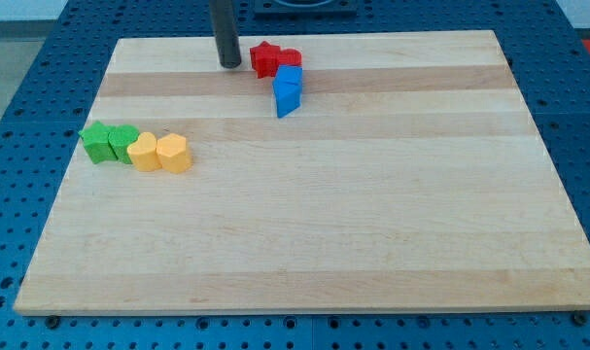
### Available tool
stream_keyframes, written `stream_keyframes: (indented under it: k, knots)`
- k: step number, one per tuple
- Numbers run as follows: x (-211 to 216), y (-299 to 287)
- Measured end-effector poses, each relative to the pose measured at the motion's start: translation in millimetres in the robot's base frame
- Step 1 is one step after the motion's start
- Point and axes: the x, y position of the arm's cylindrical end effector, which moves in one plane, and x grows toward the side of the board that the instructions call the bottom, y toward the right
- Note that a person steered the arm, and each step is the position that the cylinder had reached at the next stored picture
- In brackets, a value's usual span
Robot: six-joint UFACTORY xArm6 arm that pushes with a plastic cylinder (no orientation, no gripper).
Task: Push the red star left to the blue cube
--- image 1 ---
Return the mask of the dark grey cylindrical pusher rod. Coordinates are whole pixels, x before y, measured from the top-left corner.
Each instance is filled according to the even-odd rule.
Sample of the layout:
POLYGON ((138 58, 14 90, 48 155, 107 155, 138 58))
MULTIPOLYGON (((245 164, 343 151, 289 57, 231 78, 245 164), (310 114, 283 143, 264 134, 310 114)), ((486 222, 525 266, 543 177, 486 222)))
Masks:
POLYGON ((233 1, 209 0, 208 3, 219 62, 226 69, 236 68, 242 58, 233 1))

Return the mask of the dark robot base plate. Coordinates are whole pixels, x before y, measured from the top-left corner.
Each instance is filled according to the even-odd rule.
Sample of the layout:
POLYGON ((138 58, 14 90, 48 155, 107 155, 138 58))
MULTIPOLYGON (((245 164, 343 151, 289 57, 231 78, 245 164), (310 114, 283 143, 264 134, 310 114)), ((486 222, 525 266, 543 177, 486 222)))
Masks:
POLYGON ((337 16, 355 15, 360 0, 252 0, 254 15, 269 16, 337 16))

